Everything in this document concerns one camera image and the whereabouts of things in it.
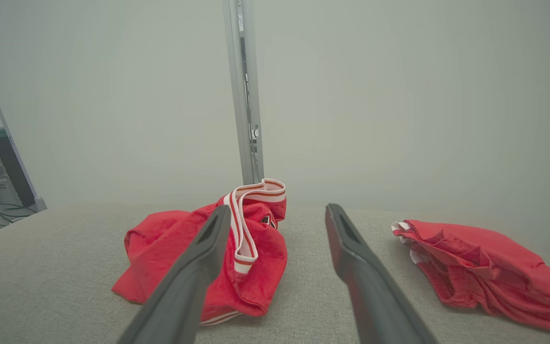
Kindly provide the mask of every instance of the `gray fabric tablecloth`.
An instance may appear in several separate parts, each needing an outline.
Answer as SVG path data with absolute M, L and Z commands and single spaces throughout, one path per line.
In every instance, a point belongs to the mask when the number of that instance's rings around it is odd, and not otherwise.
M 175 207 L 79 205 L 0 229 L 0 343 L 115 342 L 140 308 L 110 291 L 128 267 L 125 232 L 148 214 L 170 209 Z M 390 229 L 393 221 L 405 218 L 485 225 L 481 220 L 347 213 L 440 342 L 550 343 L 547 331 L 481 309 L 442 305 Z M 347 287 L 332 268 L 324 210 L 290 208 L 279 230 L 286 238 L 288 266 L 268 314 L 201 327 L 197 342 L 358 341 Z

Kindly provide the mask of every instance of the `red garment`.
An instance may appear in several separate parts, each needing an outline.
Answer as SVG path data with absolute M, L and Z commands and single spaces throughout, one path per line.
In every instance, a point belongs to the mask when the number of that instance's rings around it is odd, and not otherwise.
M 406 220 L 391 229 L 411 244 L 442 303 L 479 303 L 489 315 L 550 330 L 550 268 L 535 253 L 482 228 Z
M 131 266 L 112 291 L 129 301 L 146 302 L 212 211 L 223 204 L 231 207 L 231 232 L 220 275 L 207 288 L 201 324 L 266 314 L 288 259 L 284 237 L 277 231 L 286 216 L 286 186 L 273 179 L 238 187 L 192 213 L 149 215 L 125 237 Z

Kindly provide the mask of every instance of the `red cloth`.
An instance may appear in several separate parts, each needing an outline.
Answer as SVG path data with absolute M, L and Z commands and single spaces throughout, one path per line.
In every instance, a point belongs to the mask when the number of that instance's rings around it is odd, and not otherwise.
M 146 302 L 212 211 L 223 204 L 231 207 L 231 232 L 220 275 L 207 288 L 201 324 L 266 314 L 288 257 L 284 237 L 277 231 L 286 216 L 286 187 L 273 179 L 238 187 L 192 213 L 149 215 L 125 237 L 131 266 L 112 291 L 129 301 Z
M 411 244 L 442 303 L 480 304 L 489 315 L 550 330 L 550 268 L 535 253 L 488 229 L 415 220 L 391 228 Z

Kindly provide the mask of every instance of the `black plastic object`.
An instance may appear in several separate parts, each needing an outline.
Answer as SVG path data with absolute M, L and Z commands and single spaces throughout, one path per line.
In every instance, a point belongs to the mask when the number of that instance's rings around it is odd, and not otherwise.
M 332 264 L 347 284 L 362 343 L 435 343 L 421 318 L 343 208 L 326 207 Z
M 121 344 L 193 343 L 205 292 L 222 269 L 231 209 L 217 207 L 120 338 Z

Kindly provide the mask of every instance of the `red fabric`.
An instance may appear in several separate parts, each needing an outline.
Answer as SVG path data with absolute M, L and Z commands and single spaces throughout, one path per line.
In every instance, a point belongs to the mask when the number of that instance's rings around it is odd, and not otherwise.
M 239 315 L 238 312 L 250 316 L 266 314 L 286 268 L 288 255 L 284 237 L 277 231 L 277 224 L 286 215 L 285 187 L 280 182 L 269 181 L 272 179 L 235 189 L 218 202 L 192 213 L 166 211 L 149 215 L 125 237 L 131 266 L 112 291 L 132 302 L 146 302 L 212 211 L 233 200 L 237 206 L 228 204 L 232 209 L 231 231 L 222 270 L 207 289 L 201 323 L 220 323 Z M 255 192 L 254 199 L 250 198 L 248 191 Z M 247 196 L 244 200 L 241 198 L 243 194 Z M 244 218 L 236 217 L 238 211 Z M 243 222 L 249 233 L 244 233 Z M 235 239 L 235 233 L 241 235 L 240 239 Z M 253 240 L 255 247 L 248 242 L 249 239 Z M 238 249 L 246 252 L 247 257 L 235 256 Z M 250 267 L 249 271 L 235 270 L 235 260 L 241 263 L 236 265 L 242 269 Z
M 550 330 L 550 268 L 535 253 L 487 229 L 406 220 L 411 256 L 441 302 L 461 308 L 482 305 L 489 315 L 506 315 Z

